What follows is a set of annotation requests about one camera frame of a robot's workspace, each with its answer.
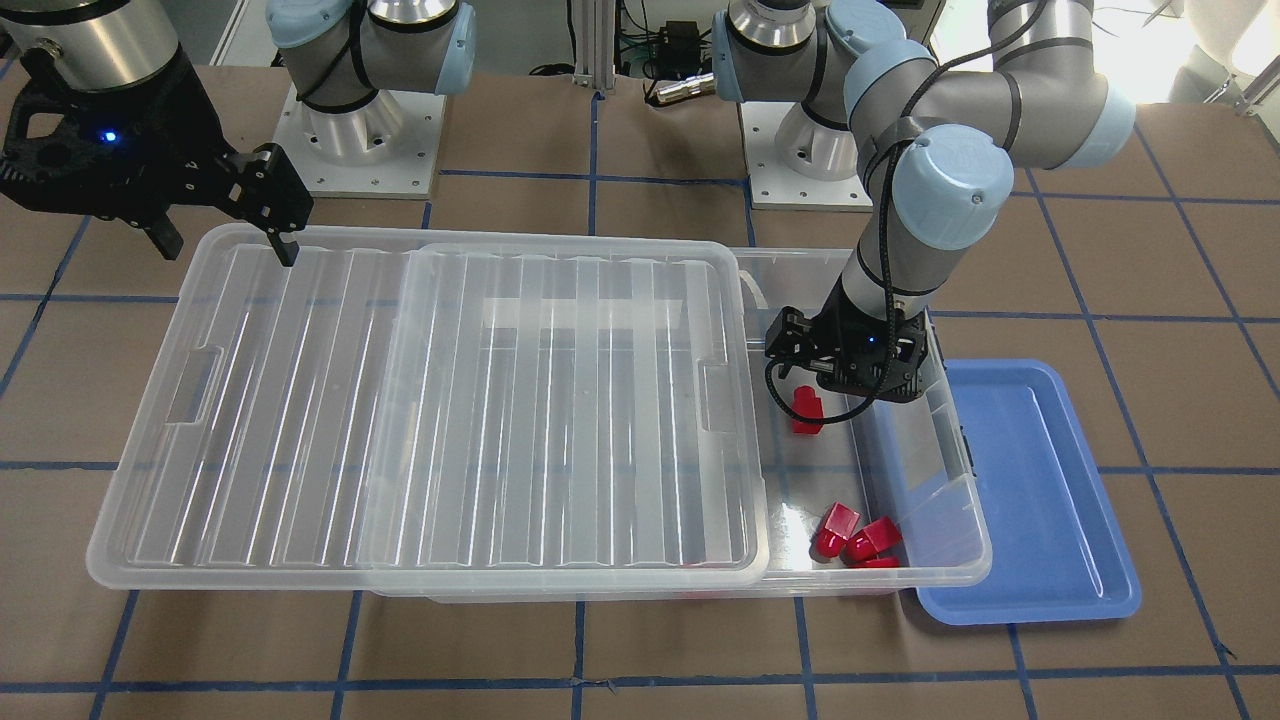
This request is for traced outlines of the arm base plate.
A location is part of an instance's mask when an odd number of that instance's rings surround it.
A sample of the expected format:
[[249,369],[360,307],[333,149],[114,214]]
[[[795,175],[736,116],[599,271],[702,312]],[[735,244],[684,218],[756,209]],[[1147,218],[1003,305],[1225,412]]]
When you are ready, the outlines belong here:
[[428,200],[447,97],[380,91],[353,111],[306,106],[289,88],[273,141],[316,199]]
[[817,123],[797,102],[744,102],[739,109],[754,209],[872,210],[849,132]]

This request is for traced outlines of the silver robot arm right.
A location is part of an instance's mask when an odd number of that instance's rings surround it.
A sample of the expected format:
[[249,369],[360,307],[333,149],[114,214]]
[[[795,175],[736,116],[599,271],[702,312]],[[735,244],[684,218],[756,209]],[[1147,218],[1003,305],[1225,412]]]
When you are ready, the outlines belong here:
[[[265,233],[293,265],[291,234],[319,176],[389,167],[412,149],[401,95],[462,94],[476,18],[463,1],[5,1],[3,29],[28,76],[3,138],[3,193],[32,211],[119,220],[169,260],[175,205],[215,208]],[[241,152],[228,140],[189,38],[218,63],[282,60],[292,128]]]

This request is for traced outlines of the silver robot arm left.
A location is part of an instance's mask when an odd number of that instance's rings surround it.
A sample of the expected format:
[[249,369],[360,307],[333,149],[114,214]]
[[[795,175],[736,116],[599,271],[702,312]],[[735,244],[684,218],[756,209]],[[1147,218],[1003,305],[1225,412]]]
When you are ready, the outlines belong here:
[[733,1],[712,23],[718,95],[794,101],[850,138],[874,215],[822,309],[785,307],[765,383],[794,369],[824,389],[905,404],[931,346],[925,310],[993,228],[1019,169],[1098,167],[1135,124],[1094,68],[1092,1],[991,1],[993,60],[941,63],[878,1]]

